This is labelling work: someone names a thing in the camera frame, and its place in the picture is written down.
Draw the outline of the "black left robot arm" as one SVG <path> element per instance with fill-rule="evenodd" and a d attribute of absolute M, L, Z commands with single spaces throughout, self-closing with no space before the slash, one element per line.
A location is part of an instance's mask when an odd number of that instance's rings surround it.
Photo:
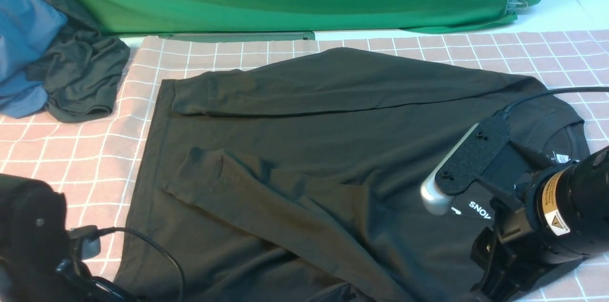
<path fill-rule="evenodd" d="M 68 230 L 67 199 L 38 179 L 0 179 L 3 302 L 143 302 L 143 296 L 94 276 L 85 260 L 100 254 L 95 225 Z"/>

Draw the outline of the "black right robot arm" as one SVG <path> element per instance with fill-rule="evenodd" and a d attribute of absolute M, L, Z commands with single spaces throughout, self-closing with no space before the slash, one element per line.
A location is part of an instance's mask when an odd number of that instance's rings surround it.
<path fill-rule="evenodd" d="M 471 248 L 483 270 L 475 302 L 510 302 L 608 250 L 608 148 L 536 172 L 509 207 L 491 200 L 492 227 Z"/>

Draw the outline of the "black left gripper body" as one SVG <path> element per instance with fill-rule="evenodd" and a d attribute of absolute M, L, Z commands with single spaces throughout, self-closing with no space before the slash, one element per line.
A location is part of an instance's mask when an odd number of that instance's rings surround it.
<path fill-rule="evenodd" d="M 85 263 L 76 257 L 64 259 L 55 269 L 68 287 L 77 292 L 85 302 L 137 302 L 138 297 L 115 283 L 93 276 Z"/>

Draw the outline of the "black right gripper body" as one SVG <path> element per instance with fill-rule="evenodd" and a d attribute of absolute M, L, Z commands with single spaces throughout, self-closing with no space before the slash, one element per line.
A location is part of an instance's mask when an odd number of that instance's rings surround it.
<path fill-rule="evenodd" d="M 508 302 L 548 275 L 572 270 L 588 258 L 586 192 L 534 192 L 491 199 L 494 223 L 472 246 L 483 269 L 471 293 L 480 302 Z"/>

